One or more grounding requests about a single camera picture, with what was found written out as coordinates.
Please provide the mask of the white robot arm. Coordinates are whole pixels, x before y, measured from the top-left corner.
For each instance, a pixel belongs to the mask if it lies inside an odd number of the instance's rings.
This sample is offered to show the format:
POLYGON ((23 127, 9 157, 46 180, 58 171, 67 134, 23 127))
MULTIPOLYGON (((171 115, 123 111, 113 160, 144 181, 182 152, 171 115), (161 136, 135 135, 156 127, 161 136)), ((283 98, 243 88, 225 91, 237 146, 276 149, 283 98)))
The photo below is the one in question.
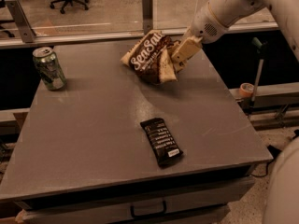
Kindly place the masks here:
MULTIPOLYGON (((299 0, 208 0, 194 16, 172 59, 191 58, 203 44, 224 35, 240 19, 263 8, 275 19, 299 59, 299 0)), ((299 138, 278 155, 268 185, 263 224, 299 224, 299 138)))

